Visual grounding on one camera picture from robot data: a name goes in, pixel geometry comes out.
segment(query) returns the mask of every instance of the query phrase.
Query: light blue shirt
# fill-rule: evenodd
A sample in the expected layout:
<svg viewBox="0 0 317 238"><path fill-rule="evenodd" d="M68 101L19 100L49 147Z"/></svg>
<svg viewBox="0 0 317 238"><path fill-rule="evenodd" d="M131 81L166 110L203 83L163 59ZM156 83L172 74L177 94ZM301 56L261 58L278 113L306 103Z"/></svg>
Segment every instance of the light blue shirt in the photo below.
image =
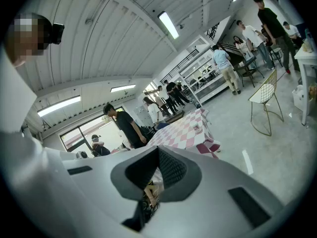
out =
<svg viewBox="0 0 317 238"><path fill-rule="evenodd" d="M218 69L226 69L231 65L228 58L229 55L224 50L215 50L213 53L213 62L218 65Z"/></svg>

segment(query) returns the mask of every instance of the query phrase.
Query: floor marking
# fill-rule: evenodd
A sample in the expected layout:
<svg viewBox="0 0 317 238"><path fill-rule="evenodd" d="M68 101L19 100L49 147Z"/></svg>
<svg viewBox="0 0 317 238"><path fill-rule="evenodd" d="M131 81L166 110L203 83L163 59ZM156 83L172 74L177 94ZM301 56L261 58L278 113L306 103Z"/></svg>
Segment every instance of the floor marking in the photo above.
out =
<svg viewBox="0 0 317 238"><path fill-rule="evenodd" d="M242 154L244 157L244 161L246 162L246 165L247 165L248 174L251 175L251 174L253 174L253 168L252 168L252 164L251 164L249 155L248 155L246 150L243 150Z"/></svg>

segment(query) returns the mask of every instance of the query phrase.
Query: black railing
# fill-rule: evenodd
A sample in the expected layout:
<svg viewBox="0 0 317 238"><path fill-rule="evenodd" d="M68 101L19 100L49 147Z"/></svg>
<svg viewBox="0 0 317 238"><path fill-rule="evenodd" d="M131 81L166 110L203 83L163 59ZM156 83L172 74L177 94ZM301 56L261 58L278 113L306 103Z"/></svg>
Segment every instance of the black railing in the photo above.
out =
<svg viewBox="0 0 317 238"><path fill-rule="evenodd" d="M217 28L218 28L218 25L214 25L212 28L210 28L208 31L207 31L207 36L209 38L211 38L212 40L214 39L214 36L216 35L216 31L217 31Z"/></svg>
<svg viewBox="0 0 317 238"><path fill-rule="evenodd" d="M165 80L171 80L176 74L177 72L184 68L184 66L191 60L193 59L197 54L198 54L198 50L194 50L192 51L187 57L185 57L177 66L175 66L170 72L169 74L167 74L160 82L162 84L164 84Z"/></svg>

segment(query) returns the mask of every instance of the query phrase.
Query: woman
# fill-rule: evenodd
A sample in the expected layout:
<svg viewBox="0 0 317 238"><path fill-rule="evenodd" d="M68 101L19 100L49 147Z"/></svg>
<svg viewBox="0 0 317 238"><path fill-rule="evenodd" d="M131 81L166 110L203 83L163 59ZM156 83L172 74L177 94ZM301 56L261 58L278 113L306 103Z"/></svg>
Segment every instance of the woman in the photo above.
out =
<svg viewBox="0 0 317 238"><path fill-rule="evenodd" d="M104 147L103 142L99 141L99 137L97 135L92 135L91 136L91 148L92 150L92 154L97 157L97 156L106 156L110 154L110 151Z"/></svg>
<svg viewBox="0 0 317 238"><path fill-rule="evenodd" d="M233 36L234 39L234 44L236 46L236 48L240 51L240 53L244 56L245 60L248 60L249 58L254 57L254 55L251 53L251 51L248 48L247 42L240 39L238 36ZM250 65L251 69L256 68L256 63L253 62Z"/></svg>
<svg viewBox="0 0 317 238"><path fill-rule="evenodd" d="M159 106L157 105L157 103L151 101L148 97L145 97L143 101L148 106L148 110L154 124L159 124L160 121L164 121L164 118L159 110Z"/></svg>

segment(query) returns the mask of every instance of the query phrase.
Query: khaki pants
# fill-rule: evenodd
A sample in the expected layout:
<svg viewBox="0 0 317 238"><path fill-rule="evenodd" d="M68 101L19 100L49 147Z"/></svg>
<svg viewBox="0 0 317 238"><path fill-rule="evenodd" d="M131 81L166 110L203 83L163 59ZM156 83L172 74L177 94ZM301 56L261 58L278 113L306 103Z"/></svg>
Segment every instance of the khaki pants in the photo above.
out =
<svg viewBox="0 0 317 238"><path fill-rule="evenodd" d="M239 91L237 77L234 74L232 66L230 65L226 69L221 69L220 72L222 73L223 78L227 81L227 84L228 84L229 88L231 89L231 91L232 92Z"/></svg>

